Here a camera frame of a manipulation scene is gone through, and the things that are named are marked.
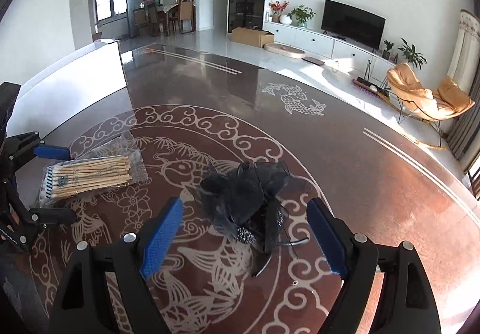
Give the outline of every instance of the dining table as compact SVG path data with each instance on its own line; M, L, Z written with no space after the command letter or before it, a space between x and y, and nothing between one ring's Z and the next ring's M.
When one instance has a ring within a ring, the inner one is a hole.
M169 26L169 16L174 13L178 13L179 4L178 2L172 3L166 6L157 6L158 13L158 22L164 24L164 32L167 36L170 36L170 26ZM196 20L196 8L195 3L193 4L193 30L197 28Z

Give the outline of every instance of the white curtain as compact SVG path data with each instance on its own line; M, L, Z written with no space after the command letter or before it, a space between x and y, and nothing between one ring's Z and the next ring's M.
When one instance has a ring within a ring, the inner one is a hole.
M480 19L472 13L462 10L460 12L457 45L455 46L452 64L448 70L448 76L467 94L472 87L479 57Z

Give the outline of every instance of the plastic bag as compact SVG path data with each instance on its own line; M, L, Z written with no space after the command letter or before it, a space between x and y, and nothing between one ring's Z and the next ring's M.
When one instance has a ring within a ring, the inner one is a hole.
M96 195L148 180L140 149L130 131L75 160L44 168L37 207L72 196Z

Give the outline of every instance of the cotton swab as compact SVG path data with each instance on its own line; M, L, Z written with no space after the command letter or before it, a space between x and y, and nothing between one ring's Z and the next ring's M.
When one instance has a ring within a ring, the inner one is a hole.
M81 192L126 184L131 180L127 156L109 156L49 166L40 200L66 199Z

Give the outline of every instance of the white tile floor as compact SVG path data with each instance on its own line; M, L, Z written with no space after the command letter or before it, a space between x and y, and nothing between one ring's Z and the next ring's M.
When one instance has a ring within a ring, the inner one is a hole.
M208 52L269 69L341 99L399 133L406 132L420 142L438 145L438 133L432 127L414 119L404 120L399 125L397 123L398 112L385 102L354 86L351 83L353 77L349 74L334 71L330 67L319 67L303 60L276 55L261 48L232 43L224 30L205 30L187 35L172 34L170 37L136 37L122 41L120 43L121 52L124 53L151 43L175 45ZM442 146L447 148L444 140L442 140ZM468 178L463 175L450 150L422 149L468 186Z

